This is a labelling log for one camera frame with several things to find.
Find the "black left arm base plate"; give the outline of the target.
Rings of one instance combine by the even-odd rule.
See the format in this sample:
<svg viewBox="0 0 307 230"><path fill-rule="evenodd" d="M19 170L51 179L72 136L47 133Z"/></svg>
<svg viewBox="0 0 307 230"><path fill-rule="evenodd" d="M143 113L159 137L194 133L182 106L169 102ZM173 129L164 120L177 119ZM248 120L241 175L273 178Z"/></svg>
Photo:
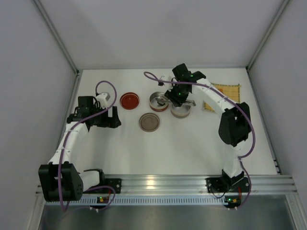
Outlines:
<svg viewBox="0 0 307 230"><path fill-rule="evenodd" d="M113 188L115 190L115 194L121 193L121 184L122 179L120 178L106 178L98 185L90 187L84 193L86 194L113 194Z"/></svg>

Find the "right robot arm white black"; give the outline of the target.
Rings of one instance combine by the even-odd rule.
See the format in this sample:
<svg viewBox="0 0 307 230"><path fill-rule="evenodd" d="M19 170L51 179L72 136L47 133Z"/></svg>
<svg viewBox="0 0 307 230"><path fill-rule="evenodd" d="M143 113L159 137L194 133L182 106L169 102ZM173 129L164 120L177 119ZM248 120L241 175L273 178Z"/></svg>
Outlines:
<svg viewBox="0 0 307 230"><path fill-rule="evenodd" d="M219 116L218 135L225 144L224 166L219 181L225 190L230 189L244 177L239 165L251 128L249 106L237 103L218 90L200 71L192 73L183 63L172 69L176 83L166 91L165 96L175 107L185 103L190 93L200 97Z"/></svg>

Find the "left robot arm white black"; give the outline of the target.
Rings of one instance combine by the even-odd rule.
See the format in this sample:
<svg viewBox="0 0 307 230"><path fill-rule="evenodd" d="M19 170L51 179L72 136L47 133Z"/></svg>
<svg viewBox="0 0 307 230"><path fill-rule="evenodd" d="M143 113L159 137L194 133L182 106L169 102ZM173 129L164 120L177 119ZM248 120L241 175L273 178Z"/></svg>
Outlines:
<svg viewBox="0 0 307 230"><path fill-rule="evenodd" d="M121 125L117 107L108 115L109 93L78 97L78 105L66 121L65 133L48 164L39 167L38 175L47 202L78 201L84 192L95 189L109 192L109 184L101 169L79 173L74 165L83 139L91 127L117 128Z"/></svg>

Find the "sushi roll with red centre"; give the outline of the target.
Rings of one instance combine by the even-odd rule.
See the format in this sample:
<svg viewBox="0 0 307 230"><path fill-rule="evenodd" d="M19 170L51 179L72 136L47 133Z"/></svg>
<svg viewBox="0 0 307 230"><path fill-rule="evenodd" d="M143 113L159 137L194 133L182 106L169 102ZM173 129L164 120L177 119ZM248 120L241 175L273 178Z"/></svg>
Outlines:
<svg viewBox="0 0 307 230"><path fill-rule="evenodd" d="M159 100L157 100L157 104L158 104L159 106L165 106L165 103L162 102L162 101L159 101Z"/></svg>

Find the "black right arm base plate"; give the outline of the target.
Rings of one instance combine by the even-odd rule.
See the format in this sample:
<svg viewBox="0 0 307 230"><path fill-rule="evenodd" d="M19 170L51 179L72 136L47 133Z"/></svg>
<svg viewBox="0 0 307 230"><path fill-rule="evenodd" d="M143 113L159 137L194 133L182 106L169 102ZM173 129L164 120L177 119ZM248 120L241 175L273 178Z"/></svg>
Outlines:
<svg viewBox="0 0 307 230"><path fill-rule="evenodd" d="M250 189L250 184L247 177L240 179L235 183L226 182L222 177L209 177L205 179L207 190L209 193L238 193L239 189L242 193L247 193Z"/></svg>

